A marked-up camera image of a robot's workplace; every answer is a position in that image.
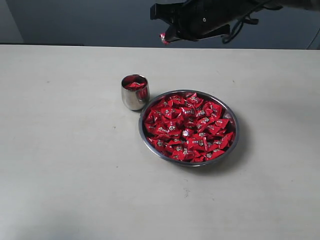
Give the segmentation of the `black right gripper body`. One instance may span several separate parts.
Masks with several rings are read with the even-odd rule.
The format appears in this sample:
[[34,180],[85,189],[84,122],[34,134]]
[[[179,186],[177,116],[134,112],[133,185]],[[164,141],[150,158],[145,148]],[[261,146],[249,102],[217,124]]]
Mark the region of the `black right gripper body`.
[[247,14],[256,0],[187,0],[177,11],[175,36],[197,41]]

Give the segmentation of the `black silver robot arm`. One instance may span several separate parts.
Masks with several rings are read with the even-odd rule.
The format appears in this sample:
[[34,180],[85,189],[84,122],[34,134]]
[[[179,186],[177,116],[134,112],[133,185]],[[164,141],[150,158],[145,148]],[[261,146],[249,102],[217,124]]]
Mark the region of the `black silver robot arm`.
[[284,7],[318,12],[318,0],[186,0],[178,3],[155,3],[150,8],[151,20],[169,25],[160,34],[164,44],[177,41],[197,42],[221,37],[230,43],[245,24],[257,25],[251,14],[262,10],[279,11]]

